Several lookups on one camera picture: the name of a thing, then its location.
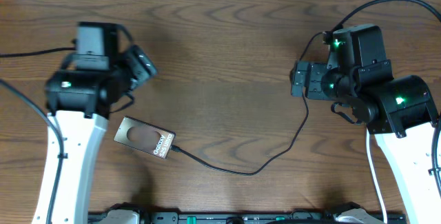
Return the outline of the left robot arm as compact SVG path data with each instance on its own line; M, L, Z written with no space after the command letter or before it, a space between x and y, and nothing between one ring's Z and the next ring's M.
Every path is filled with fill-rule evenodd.
M33 223L87 223L96 158L112 106L156 75L137 45L115 57L71 53L45 85L48 149Z

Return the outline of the bronze Galaxy phone box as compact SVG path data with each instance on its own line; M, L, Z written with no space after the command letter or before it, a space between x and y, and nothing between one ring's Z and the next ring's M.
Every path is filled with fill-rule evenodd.
M155 125L125 116L114 136L114 141L166 159L176 134Z

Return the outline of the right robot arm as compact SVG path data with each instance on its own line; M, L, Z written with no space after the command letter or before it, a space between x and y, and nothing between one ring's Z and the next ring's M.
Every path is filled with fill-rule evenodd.
M299 61L292 96L351 108L352 124L367 126L397 182L411 223L436 223L440 210L440 113L417 76L395 79L391 62L335 64Z

